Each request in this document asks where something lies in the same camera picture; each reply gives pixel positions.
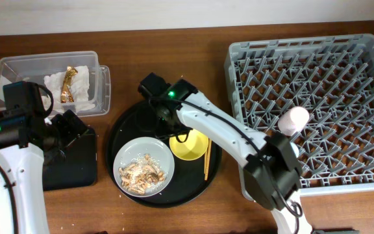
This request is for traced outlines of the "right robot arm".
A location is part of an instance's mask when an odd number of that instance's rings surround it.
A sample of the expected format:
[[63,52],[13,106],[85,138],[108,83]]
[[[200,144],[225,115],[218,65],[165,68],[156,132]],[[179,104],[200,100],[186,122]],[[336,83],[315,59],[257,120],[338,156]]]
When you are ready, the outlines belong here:
[[312,233],[301,205],[302,168],[297,146],[282,133],[266,135],[229,116],[196,87],[181,79],[173,85],[140,85],[143,97],[170,133],[195,129],[223,148],[243,170],[251,199],[271,212],[278,233]]

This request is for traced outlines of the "gold snack wrapper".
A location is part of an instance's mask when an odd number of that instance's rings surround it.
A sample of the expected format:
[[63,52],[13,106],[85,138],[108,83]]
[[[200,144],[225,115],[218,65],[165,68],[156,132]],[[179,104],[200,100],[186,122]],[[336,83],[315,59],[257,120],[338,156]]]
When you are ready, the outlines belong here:
[[62,90],[60,94],[61,103],[71,103],[74,102],[73,95],[71,93],[71,82],[74,76],[78,74],[78,71],[72,67],[68,66],[62,85]]

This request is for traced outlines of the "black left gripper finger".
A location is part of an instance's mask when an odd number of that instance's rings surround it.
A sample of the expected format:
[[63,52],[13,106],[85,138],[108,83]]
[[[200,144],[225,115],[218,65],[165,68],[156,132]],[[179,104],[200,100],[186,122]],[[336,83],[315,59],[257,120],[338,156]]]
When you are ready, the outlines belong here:
[[62,137],[77,137],[88,130],[84,122],[71,110],[55,115],[52,118],[52,125]]
[[56,133],[52,146],[55,151],[64,151],[83,135],[83,122],[80,120],[53,120],[52,124]]

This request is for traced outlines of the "pink plastic cup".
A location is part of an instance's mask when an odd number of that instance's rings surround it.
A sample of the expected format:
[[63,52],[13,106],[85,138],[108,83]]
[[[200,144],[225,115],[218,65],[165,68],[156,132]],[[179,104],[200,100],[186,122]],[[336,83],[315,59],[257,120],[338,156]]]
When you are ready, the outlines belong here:
[[293,107],[278,120],[278,128],[286,136],[301,132],[310,118],[309,112],[304,107]]

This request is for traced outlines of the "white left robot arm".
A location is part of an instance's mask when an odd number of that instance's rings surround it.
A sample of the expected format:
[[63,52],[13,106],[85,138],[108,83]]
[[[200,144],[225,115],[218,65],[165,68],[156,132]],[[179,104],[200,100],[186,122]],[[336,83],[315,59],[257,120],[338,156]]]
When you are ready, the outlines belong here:
[[92,185],[95,131],[73,111],[0,116],[0,233],[48,233],[44,192]]

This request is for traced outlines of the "white paper napkin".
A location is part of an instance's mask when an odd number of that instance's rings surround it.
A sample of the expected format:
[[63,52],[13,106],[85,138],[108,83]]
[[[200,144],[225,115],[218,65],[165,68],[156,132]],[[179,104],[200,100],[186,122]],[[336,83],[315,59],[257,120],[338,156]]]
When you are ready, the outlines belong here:
[[[77,66],[77,75],[71,80],[70,91],[74,102],[85,102],[89,100],[89,69],[87,66]],[[60,102],[61,89],[64,81],[65,72],[58,72],[44,77],[44,85],[52,93],[54,98],[53,111],[64,112],[64,106]]]

